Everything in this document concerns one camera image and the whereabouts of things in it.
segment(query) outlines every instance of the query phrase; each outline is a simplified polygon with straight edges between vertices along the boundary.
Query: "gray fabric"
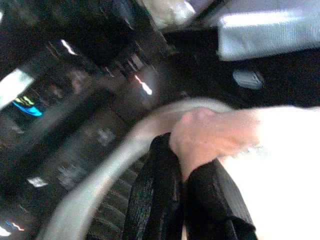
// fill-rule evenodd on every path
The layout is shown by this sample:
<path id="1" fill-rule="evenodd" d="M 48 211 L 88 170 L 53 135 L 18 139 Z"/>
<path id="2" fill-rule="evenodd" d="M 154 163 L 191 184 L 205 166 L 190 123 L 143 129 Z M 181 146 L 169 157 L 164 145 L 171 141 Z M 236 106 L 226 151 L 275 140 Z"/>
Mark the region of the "gray fabric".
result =
<path id="1" fill-rule="evenodd" d="M 316 9 L 225 15 L 218 27 L 218 54 L 223 61 L 320 47 L 320 13 Z"/>

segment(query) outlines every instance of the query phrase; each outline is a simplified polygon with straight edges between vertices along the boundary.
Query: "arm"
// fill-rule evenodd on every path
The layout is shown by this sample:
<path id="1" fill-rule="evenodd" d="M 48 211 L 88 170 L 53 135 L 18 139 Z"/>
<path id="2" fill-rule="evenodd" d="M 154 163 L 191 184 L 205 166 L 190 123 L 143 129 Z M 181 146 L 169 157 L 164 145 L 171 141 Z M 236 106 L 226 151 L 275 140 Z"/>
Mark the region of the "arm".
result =
<path id="1" fill-rule="evenodd" d="M 226 113 L 195 108 L 174 126 L 170 147 L 179 158 L 185 181 L 197 167 L 249 147 L 315 147 L 319 124 L 319 108 L 283 106 Z"/>

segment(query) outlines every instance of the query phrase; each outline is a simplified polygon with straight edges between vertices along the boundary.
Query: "hand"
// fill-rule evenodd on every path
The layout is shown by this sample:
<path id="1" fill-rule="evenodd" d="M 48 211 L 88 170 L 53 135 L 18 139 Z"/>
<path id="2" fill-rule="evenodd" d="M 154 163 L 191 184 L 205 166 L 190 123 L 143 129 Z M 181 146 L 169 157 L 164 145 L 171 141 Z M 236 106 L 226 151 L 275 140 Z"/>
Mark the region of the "hand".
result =
<path id="1" fill-rule="evenodd" d="M 204 107 L 183 115 L 174 126 L 170 147 L 179 158 L 183 181 L 218 156 L 234 155 L 258 143 L 256 110 L 216 113 Z"/>

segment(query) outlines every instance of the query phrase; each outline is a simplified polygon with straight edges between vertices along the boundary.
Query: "black fabric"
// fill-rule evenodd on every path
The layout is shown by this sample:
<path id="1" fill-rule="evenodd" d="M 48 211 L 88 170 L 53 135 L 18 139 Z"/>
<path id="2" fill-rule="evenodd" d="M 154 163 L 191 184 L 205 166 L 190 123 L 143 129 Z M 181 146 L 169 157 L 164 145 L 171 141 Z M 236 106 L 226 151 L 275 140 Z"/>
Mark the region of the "black fabric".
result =
<path id="1" fill-rule="evenodd" d="M 217 159 L 195 169 L 185 184 L 189 239 L 257 239 L 240 191 Z"/>
<path id="2" fill-rule="evenodd" d="M 181 240 L 182 177 L 170 134 L 156 137 L 130 194 L 123 240 Z"/>
<path id="3" fill-rule="evenodd" d="M 181 240 L 185 222 L 189 240 L 256 240 L 240 191 L 220 162 L 195 169 L 183 191 L 169 139 L 167 133 L 151 144 L 131 189 L 122 239 Z"/>

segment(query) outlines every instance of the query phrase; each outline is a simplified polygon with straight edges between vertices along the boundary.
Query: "blue light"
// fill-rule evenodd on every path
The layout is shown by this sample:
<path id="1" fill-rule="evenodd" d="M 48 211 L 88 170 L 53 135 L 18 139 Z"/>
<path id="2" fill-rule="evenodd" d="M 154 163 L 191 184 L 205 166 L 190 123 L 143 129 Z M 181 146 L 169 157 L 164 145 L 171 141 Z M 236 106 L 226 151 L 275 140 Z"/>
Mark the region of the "blue light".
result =
<path id="1" fill-rule="evenodd" d="M 14 226 L 12 225 L 12 223 L 9 222 L 8 220 L 5 220 L 5 223 L 6 223 L 7 225 L 9 225 L 10 227 L 14 228 Z"/>
<path id="2" fill-rule="evenodd" d="M 27 107 L 20 106 L 19 104 L 15 103 L 15 102 L 13 102 L 13 104 L 17 108 L 19 108 L 21 111 L 25 112 L 26 114 L 36 116 L 36 117 L 42 116 L 42 112 L 40 112 L 35 106 L 27 108 Z"/>

